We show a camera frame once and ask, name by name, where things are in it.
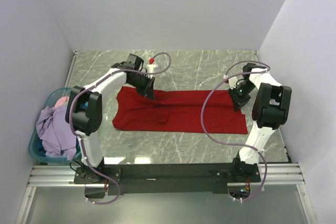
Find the red t-shirt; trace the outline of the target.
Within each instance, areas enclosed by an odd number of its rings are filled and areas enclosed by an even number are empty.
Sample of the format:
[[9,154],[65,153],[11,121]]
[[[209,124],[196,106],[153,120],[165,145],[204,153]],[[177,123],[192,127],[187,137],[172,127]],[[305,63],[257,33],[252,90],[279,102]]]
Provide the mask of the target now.
[[122,87],[112,120],[121,131],[247,134],[246,117],[226,90],[154,91],[151,100]]

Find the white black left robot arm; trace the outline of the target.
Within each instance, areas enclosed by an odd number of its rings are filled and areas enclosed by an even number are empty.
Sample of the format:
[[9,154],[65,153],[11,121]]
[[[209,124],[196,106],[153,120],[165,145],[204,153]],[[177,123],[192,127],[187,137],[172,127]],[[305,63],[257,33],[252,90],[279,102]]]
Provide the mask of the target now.
[[116,89],[128,84],[137,94],[154,99],[154,73],[160,67],[150,59],[145,66],[139,56],[130,54],[127,59],[115,63],[106,74],[84,87],[71,89],[65,120],[79,141],[82,162],[89,168],[86,176],[91,182],[99,183],[104,179],[105,170],[97,130],[103,119],[103,100]]

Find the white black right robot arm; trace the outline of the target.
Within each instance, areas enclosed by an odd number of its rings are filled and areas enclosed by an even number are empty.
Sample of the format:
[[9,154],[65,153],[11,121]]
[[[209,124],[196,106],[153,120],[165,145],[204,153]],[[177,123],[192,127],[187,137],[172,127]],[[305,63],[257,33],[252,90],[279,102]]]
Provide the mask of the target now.
[[244,61],[242,80],[230,78],[227,83],[229,96],[235,111],[239,111],[251,99],[250,93],[257,90],[251,112],[253,126],[246,141],[235,158],[230,175],[241,182],[257,172],[259,152],[273,133],[288,119],[292,88],[276,81],[269,73],[270,67],[258,61]]

